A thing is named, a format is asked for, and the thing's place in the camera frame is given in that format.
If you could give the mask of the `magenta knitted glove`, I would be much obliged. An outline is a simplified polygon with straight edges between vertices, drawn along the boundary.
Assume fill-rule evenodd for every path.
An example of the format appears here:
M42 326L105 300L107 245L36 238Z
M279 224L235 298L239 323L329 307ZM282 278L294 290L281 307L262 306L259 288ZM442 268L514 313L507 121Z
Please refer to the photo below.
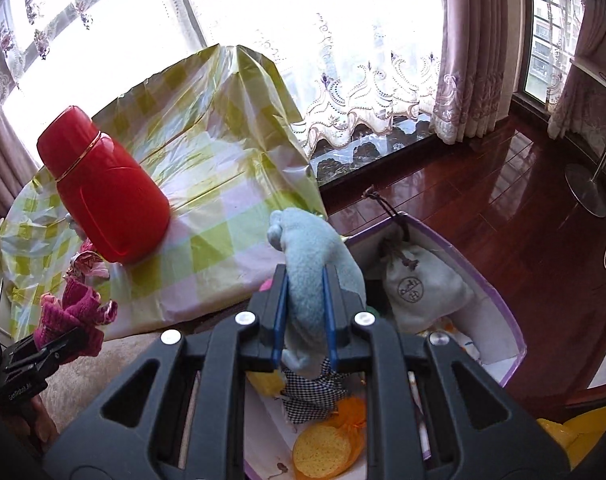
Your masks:
M61 298L50 292L42 295L40 306L41 316L33 334L38 350L76 328L84 333L84 344L67 363L79 356L98 356L104 342L100 326L111 324L118 315L117 301L103 302L97 290L75 278L68 278Z

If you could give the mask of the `white red floral cloth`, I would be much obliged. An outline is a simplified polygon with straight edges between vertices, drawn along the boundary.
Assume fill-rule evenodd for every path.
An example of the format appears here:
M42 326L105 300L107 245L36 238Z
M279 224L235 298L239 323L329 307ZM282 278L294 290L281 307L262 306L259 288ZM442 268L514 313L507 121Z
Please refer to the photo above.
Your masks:
M108 263L98 254L90 240L84 240L79 251L71 258L66 272L67 282L85 283L87 278L97 278L97 280L110 278Z

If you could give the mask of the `light blue plush toy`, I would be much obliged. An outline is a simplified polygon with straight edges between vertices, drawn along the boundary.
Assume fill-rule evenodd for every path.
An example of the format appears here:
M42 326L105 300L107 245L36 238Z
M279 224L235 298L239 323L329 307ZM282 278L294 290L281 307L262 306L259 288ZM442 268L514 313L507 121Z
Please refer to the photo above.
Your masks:
M341 287L366 300L361 269L340 234L324 218L290 207L269 217L268 243L285 255L288 319L281 362L288 370L314 379L328 354L323 305L323 270L338 271Z

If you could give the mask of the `yellow round sponge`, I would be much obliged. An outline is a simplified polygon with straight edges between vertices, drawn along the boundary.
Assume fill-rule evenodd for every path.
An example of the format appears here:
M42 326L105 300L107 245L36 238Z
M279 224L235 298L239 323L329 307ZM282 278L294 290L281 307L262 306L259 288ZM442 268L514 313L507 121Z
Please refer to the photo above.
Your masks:
M339 428L325 424L309 426L297 438L292 449L295 471L308 479L328 479L349 466L352 445Z

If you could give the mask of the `black white checkered cloth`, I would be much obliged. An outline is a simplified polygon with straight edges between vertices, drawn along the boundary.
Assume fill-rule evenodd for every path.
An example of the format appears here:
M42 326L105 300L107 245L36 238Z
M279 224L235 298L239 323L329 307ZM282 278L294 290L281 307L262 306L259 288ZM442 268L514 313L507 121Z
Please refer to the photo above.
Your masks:
M287 421L292 425L326 419L337 408L337 403L350 395L346 387L347 375L331 369L329 360L321 363L320 375L305 378L284 367L286 385L280 400Z

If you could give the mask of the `red plastic thermos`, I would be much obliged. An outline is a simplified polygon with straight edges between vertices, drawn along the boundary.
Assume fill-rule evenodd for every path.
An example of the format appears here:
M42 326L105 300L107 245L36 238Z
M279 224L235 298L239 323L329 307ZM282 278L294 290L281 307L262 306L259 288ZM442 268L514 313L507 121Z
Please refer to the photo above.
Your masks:
M169 200L140 164L77 106L38 137L38 155L72 219L110 262L134 263L161 243Z

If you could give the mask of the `floor fan stand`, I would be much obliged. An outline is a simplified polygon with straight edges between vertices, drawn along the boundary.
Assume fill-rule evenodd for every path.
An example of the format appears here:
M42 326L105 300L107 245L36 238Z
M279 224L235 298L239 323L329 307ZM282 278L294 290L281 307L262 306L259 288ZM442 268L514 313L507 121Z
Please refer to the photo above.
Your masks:
M577 203L596 218L606 218L606 191L599 177L606 166L606 146L594 171L577 164L565 168L565 180Z

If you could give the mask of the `green checkered plastic tablecloth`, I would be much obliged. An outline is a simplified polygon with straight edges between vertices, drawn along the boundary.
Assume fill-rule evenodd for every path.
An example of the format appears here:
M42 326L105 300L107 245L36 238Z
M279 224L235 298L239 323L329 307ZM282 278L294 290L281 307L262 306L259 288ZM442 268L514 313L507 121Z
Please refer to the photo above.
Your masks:
M275 210L323 214L292 127L299 111L276 65L213 46L106 105L96 126L169 200L165 237L143 260L113 263L97 290L118 304L105 335L161 330L247 299L282 262L266 232Z

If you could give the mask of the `mauve drape curtain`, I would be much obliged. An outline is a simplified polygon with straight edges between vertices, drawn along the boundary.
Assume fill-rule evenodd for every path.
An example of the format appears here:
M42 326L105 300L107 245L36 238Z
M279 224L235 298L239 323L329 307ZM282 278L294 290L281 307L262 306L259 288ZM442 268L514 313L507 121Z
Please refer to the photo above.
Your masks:
M506 111L508 0L443 0L431 130L446 144L481 138Z

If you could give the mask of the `floral sheer curtain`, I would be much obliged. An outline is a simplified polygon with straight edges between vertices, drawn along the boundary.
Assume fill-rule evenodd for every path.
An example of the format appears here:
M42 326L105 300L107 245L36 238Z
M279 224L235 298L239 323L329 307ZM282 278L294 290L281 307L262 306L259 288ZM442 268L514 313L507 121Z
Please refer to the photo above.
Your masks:
M430 113L443 21L443 0L0 0L0 102L34 152L64 107L96 114L189 55L244 46L275 63L311 150Z

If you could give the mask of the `white drawstring bag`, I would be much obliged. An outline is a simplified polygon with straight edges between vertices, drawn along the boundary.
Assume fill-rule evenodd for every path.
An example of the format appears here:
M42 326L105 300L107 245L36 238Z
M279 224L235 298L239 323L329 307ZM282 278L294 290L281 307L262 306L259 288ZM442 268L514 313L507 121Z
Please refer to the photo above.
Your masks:
M381 255L382 286L400 332L423 332L476 299L461 275L427 248L384 240Z

